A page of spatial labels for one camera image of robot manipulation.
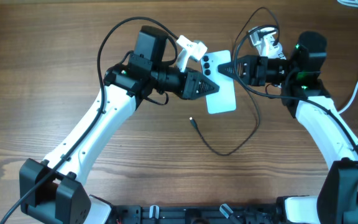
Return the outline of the Galaxy S25 smartphone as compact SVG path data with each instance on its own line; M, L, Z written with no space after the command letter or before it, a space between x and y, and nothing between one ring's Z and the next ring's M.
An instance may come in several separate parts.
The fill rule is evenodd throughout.
M219 86L219 91L206 96L209 114L226 113L236 110L234 81L218 71L218 66L231 61L229 50L206 53L201 59L203 74Z

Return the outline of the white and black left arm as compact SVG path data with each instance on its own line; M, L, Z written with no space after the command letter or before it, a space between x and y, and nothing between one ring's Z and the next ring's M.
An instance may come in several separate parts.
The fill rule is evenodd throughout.
M42 223L121 223L123 209L85 191L93 164L153 91L195 100L219 90L187 67L206 50L204 43L175 36L164 26L143 26L134 50L99 74L100 91L71 133L41 162L28 159L22 165L21 212Z

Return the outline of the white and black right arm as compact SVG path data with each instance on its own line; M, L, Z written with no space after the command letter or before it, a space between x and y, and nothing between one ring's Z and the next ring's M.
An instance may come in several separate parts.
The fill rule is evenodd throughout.
M280 99L305 127L329 168L317 196L286 196L277 200L282 223L358 223L358 138L337 111L319 78L326 60L326 38L302 33L289 59L234 56L218 71L247 91L266 83L281 85Z

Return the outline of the white power strip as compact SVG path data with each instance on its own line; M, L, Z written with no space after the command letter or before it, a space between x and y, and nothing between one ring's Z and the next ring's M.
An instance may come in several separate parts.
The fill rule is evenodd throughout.
M260 46L255 47L262 57L268 57L270 59L279 58L285 60L286 57L283 53L282 45L278 42L276 45L272 44L261 44Z

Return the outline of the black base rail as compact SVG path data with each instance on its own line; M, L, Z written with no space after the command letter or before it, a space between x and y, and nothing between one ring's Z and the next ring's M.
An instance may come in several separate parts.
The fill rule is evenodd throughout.
M106 223L191 224L191 223L288 223L283 208L275 203L233 206L162 207L151 205L113 206Z

